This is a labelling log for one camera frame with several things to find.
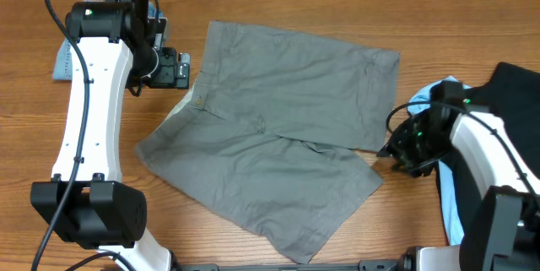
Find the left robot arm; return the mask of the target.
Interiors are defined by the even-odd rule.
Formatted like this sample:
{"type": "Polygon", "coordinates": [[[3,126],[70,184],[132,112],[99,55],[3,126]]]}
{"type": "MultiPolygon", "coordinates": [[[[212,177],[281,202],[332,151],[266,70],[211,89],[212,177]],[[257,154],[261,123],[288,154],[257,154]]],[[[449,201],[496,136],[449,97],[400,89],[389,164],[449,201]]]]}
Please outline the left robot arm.
{"type": "Polygon", "coordinates": [[[33,183],[30,201],[59,236],[108,257],[122,270],[177,270],[175,254],[147,227],[147,201],[125,185],[119,158],[122,103],[143,88],[187,89],[191,59],[165,45],[158,0],[73,5],[57,20],[72,58],[67,120],[51,177],[33,183]]]}

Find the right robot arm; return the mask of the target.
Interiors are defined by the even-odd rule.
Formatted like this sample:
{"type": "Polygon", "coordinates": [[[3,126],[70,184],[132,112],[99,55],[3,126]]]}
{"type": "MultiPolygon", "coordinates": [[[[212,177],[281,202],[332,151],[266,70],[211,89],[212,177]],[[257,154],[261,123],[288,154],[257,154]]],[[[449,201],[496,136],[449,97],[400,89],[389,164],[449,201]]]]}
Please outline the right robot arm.
{"type": "Polygon", "coordinates": [[[442,81],[425,110],[389,131],[380,157],[394,171],[419,177],[457,152],[467,164],[482,201],[462,242],[452,247],[411,247],[397,270],[537,270],[539,180],[510,141],[504,121],[473,104],[462,84],[442,81]]]}

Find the grey shorts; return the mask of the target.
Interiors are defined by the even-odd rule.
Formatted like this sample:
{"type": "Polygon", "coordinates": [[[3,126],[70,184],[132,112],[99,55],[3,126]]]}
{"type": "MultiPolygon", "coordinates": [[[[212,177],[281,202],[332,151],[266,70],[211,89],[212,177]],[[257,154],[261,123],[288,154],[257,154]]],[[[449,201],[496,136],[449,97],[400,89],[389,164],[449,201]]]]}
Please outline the grey shorts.
{"type": "Polygon", "coordinates": [[[382,183],[396,51],[213,21],[197,79],[136,148],[155,175],[308,263],[382,183]]]}

